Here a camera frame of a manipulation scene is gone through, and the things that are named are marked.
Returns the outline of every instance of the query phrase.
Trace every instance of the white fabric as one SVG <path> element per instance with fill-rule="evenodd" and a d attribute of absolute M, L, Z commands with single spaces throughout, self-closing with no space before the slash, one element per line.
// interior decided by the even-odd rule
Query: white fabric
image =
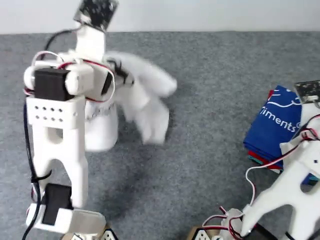
<path fill-rule="evenodd" d="M 116 105 L 123 109 L 125 119 L 134 121 L 144 144 L 163 144 L 169 124 L 169 110 L 160 98 L 172 95 L 177 81 L 160 67 L 125 52 L 107 52 L 103 61 L 121 62 L 129 73 L 126 84 L 117 84 L 115 96 L 108 103 L 87 101 L 85 107 L 85 147 L 87 151 L 107 151 L 118 139 Z M 116 76 L 116 82 L 123 78 Z"/>

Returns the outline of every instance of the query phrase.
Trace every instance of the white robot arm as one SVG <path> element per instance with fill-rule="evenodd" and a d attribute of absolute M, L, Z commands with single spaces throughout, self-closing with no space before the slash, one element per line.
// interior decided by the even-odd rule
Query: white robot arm
<path fill-rule="evenodd" d="M 93 14 L 97 11 L 90 11 L 95 4 L 100 11 L 109 11 L 101 24 Z M 32 227 L 65 234 L 66 240 L 116 239 L 103 215 L 81 208 L 88 199 L 85 150 L 106 151 L 116 143 L 117 105 L 124 109 L 128 121 L 136 122 L 144 142 L 160 144 L 165 139 L 169 111 L 159 97 L 171 95 L 177 82 L 135 55 L 105 54 L 105 29 L 116 7 L 113 0 L 84 0 L 75 16 L 81 22 L 76 29 L 75 50 L 39 52 L 24 73 L 24 92 L 28 95 L 25 137 L 37 201 L 27 211 L 23 240 Z M 53 54 L 56 60 L 38 60 L 44 54 Z M 33 158 L 27 121 L 32 125 Z M 63 137 L 58 136 L 57 129 L 63 131 Z M 53 159 L 63 163 L 71 186 L 50 183 Z"/>

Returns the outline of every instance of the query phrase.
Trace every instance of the white logo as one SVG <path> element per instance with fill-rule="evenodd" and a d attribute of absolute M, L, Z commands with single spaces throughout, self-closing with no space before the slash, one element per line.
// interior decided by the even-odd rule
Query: white logo
<path fill-rule="evenodd" d="M 108 107 L 95 107 L 91 116 L 86 117 L 86 121 L 90 122 L 92 119 L 98 116 L 108 116 L 111 113 L 111 110 L 115 107 L 115 103 L 112 103 Z"/>
<path fill-rule="evenodd" d="M 281 94 L 278 94 L 278 93 L 277 93 L 279 90 L 276 89 L 276 90 L 274 90 L 274 91 L 275 91 L 275 93 L 272 94 L 271 97 L 270 97 L 268 100 L 270 100 L 273 96 L 281 96 Z M 292 105 L 296 105 L 296 106 L 301 105 L 301 103 L 300 103 L 300 101 L 299 101 L 299 97 L 296 97 L 294 100 L 298 100 L 298 102 L 295 102 L 295 101 L 291 100 L 291 102 L 290 102 L 289 104 L 287 104 L 287 105 L 281 105 L 281 104 L 279 104 L 278 102 L 268 101 L 267 104 L 273 104 L 273 105 L 276 105 L 276 106 L 278 106 L 278 107 L 280 107 L 280 108 L 288 108 L 288 107 L 290 107 L 290 106 L 292 106 Z"/>

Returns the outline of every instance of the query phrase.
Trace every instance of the red wire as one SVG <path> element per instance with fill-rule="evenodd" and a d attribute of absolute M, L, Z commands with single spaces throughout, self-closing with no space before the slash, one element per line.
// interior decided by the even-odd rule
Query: red wire
<path fill-rule="evenodd" d="M 220 226 L 220 227 L 217 227 L 217 226 L 204 226 L 203 229 L 204 230 L 227 230 L 228 231 L 228 228 L 224 227 L 224 226 Z"/>
<path fill-rule="evenodd" d="M 98 65 L 98 66 L 100 66 L 100 67 L 103 67 L 103 68 L 105 68 L 105 69 L 108 69 L 110 72 L 113 73 L 113 71 L 112 71 L 109 67 L 107 67 L 106 65 L 103 65 L 103 64 L 101 64 L 101 63 L 99 63 L 99 62 L 91 61 L 91 60 L 88 60 L 88 59 L 83 59 L 83 61 L 86 62 L 86 63 L 89 63 L 89 64 Z"/>
<path fill-rule="evenodd" d="M 236 216 L 236 217 L 230 218 L 230 220 L 229 220 L 229 232 L 230 232 L 231 236 L 236 240 L 241 240 L 242 238 L 239 238 L 236 236 L 236 234 L 239 236 L 240 236 L 240 234 L 234 230 L 234 228 L 232 227 L 231 221 L 234 219 L 239 219 L 239 218 L 240 218 L 239 216 Z"/>
<path fill-rule="evenodd" d="M 64 62 L 64 63 L 62 63 L 61 65 L 59 65 L 59 66 L 57 67 L 57 69 L 65 69 L 66 66 L 71 65 L 71 64 L 75 64 L 75 63 L 72 62 L 72 61 Z"/>

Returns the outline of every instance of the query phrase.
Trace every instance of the cable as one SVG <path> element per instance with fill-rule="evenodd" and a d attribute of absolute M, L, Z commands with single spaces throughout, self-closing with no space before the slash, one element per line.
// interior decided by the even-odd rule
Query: cable
<path fill-rule="evenodd" d="M 220 206 L 219 209 L 220 209 L 220 211 L 221 211 L 223 214 L 226 214 L 226 213 L 227 213 L 227 211 L 224 209 L 223 206 Z"/>
<path fill-rule="evenodd" d="M 208 217 L 208 218 L 202 223 L 202 227 L 205 227 L 206 224 L 207 224 L 210 220 L 215 219 L 215 218 L 226 219 L 227 216 L 225 216 L 225 215 L 212 215 L 212 216 Z"/>
<path fill-rule="evenodd" d="M 80 30 L 81 28 L 83 27 L 83 23 L 81 23 L 81 25 L 77 28 L 72 28 L 72 29 L 64 29 L 64 30 L 61 30 L 61 31 L 58 31 L 56 33 L 54 33 L 50 38 L 49 40 L 46 42 L 46 45 L 44 47 L 44 50 L 47 51 L 49 50 L 49 47 L 50 45 L 52 44 L 52 42 L 55 40 L 56 37 L 60 36 L 60 35 L 63 35 L 63 34 L 70 34 L 72 32 L 76 32 L 78 30 Z"/>
<path fill-rule="evenodd" d="M 30 139 L 29 139 L 26 101 L 24 102 L 24 105 L 23 105 L 23 126 L 24 126 L 26 154 L 28 157 L 28 163 L 29 163 L 29 167 L 30 167 L 30 171 L 31 171 L 31 179 L 36 180 L 37 174 L 36 174 L 35 166 L 34 166 L 33 159 L 32 159 Z M 40 209 L 40 204 L 41 204 L 41 193 L 40 193 L 39 181 L 38 180 L 34 181 L 33 186 L 34 186 L 35 193 L 36 193 L 36 207 L 35 207 L 33 218 L 22 236 L 22 240 L 25 240 L 27 238 L 27 235 L 29 234 L 32 227 L 34 226 L 34 224 L 37 220 L 38 214 L 39 214 L 39 209 Z"/>
<path fill-rule="evenodd" d="M 46 54 L 54 55 L 54 56 L 56 56 L 57 58 L 60 58 L 62 62 L 64 62 L 64 59 L 63 59 L 61 56 L 59 56 L 58 54 L 56 54 L 55 52 L 53 52 L 53 51 L 48 51 L 48 50 L 44 50 L 44 51 L 39 51 L 39 52 L 37 52 L 37 53 L 34 55 L 34 57 L 33 57 L 33 59 L 32 59 L 32 62 L 31 62 L 31 66 L 34 66 L 34 65 L 36 64 L 36 61 L 37 61 L 37 58 L 38 58 L 38 57 L 44 56 L 44 55 L 46 55 Z"/>
<path fill-rule="evenodd" d="M 320 228 L 317 231 L 315 231 L 307 240 L 315 240 L 319 236 L 320 236 Z"/>
<path fill-rule="evenodd" d="M 264 164 L 262 166 L 252 166 L 250 168 L 247 169 L 247 171 L 245 172 L 245 179 L 251 184 L 252 186 L 252 198 L 251 198 L 251 201 L 249 203 L 249 205 L 251 206 L 255 200 L 255 196 L 256 196 L 256 187 L 254 185 L 254 183 L 249 179 L 248 177 L 248 173 L 252 170 L 252 169 L 263 169 L 263 168 L 266 168 L 266 167 L 269 167 L 271 165 L 274 165 L 278 162 L 280 162 L 281 160 L 283 160 L 284 158 L 286 158 L 287 156 L 289 156 L 293 151 L 295 151 L 297 149 L 297 147 L 300 145 L 300 143 L 306 141 L 305 139 L 300 141 L 294 148 L 292 148 L 291 150 L 289 150 L 288 152 L 286 152 L 285 154 L 281 155 L 280 157 L 276 158 L 275 160 L 269 162 L 268 164 Z"/>
<path fill-rule="evenodd" d="M 225 226 L 220 226 L 220 225 L 207 225 L 202 227 L 204 230 L 226 230 L 228 231 L 229 229 Z"/>

